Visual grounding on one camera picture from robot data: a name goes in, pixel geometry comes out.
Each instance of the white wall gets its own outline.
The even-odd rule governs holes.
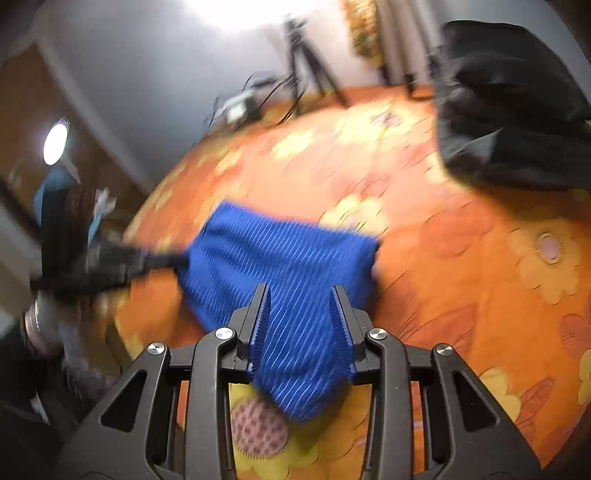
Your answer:
[[[521,25],[546,43],[563,61],[591,100],[591,65],[569,29],[544,0],[418,0],[431,7],[440,24],[451,20]]]
[[[202,136],[216,95],[256,70],[285,73],[290,11],[344,85],[379,83],[339,0],[47,0],[35,34],[91,132],[150,190]]]

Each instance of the ceiling light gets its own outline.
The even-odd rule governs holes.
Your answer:
[[[47,165],[55,165],[61,158],[66,147],[70,123],[65,118],[58,120],[45,139],[43,145],[43,160]]]

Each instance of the black gripper frame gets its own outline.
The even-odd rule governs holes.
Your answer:
[[[189,346],[152,344],[88,414],[56,464],[64,480],[235,480],[229,383],[248,384],[249,346],[269,302],[258,284],[248,307]],[[184,474],[174,471],[180,383],[190,380]]]
[[[429,351],[385,332],[373,338],[369,316],[351,307],[343,287],[332,294],[353,346],[351,381],[373,387],[361,480],[537,478],[534,452],[453,348]],[[235,480],[228,384],[252,379],[249,345],[267,297],[259,284],[232,314],[231,336],[218,329],[197,344],[140,354],[64,447],[56,478]],[[191,383],[181,474],[173,438],[183,380]],[[411,381],[420,384],[425,438],[426,469],[417,475]]]
[[[369,316],[351,307],[344,288],[332,295],[353,345],[350,381],[373,387],[362,480],[538,478],[535,453],[451,346],[426,350],[375,330],[374,339]],[[420,385],[425,438],[425,471],[416,475],[411,381]]]

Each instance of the floor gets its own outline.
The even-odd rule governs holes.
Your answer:
[[[546,464],[591,400],[591,197],[456,180],[437,152],[430,101],[408,101],[397,88],[347,96],[350,109],[308,99],[308,114],[275,127],[287,108],[279,104],[258,125],[205,139],[151,195],[126,240],[185,247],[223,198],[379,235],[374,323],[411,345],[453,345]],[[121,293],[116,324],[133,355],[153,340],[178,346],[203,334],[170,273]],[[343,392],[304,425],[250,386],[232,386],[231,405],[234,426],[255,426],[234,446],[240,479],[359,478],[367,388]],[[421,435],[418,421],[416,471]]]

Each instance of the black cable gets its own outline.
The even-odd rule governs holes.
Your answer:
[[[255,77],[255,75],[258,75],[261,73],[266,74],[267,78],[269,78],[269,77],[277,78],[275,73],[271,72],[270,70],[259,70],[248,77],[248,79],[244,82],[244,87],[242,87],[242,91],[246,90],[246,87],[248,86],[248,82],[250,82]]]
[[[301,100],[301,98],[304,96],[304,94],[306,93],[308,87],[310,86],[310,81],[308,80],[308,83],[306,84],[306,86],[304,87],[304,89],[301,91],[300,95],[298,96],[297,100],[294,102],[294,104],[291,106],[291,108],[289,109],[289,111],[285,114],[285,116],[279,120],[279,123],[277,124],[277,127],[279,125],[281,125],[283,122],[285,122],[285,120],[287,120],[290,115],[293,113],[293,111],[296,109],[296,105],[298,104],[298,102]]]
[[[269,93],[269,95],[267,95],[267,97],[259,105],[259,110],[267,102],[267,100],[269,98],[271,98],[271,95],[273,95],[273,93],[275,93],[279,89],[279,87],[281,87],[282,85],[285,85],[290,79],[291,79],[291,75],[288,75],[282,81],[280,81],[277,85],[275,85],[275,88],[273,88],[273,90],[271,90],[271,92]]]
[[[216,99],[213,101],[213,111],[211,114],[211,118],[209,119],[209,125],[207,126],[207,130],[205,130],[205,133],[203,134],[203,136],[205,137],[209,131],[212,129],[212,125],[213,125],[213,120],[216,117],[216,113],[217,113],[217,106],[219,104],[220,99],[222,98],[222,95],[218,95],[216,97]],[[207,122],[207,119],[209,118],[209,115],[207,117],[205,117],[205,120],[203,121],[203,125],[205,125],[205,122]]]

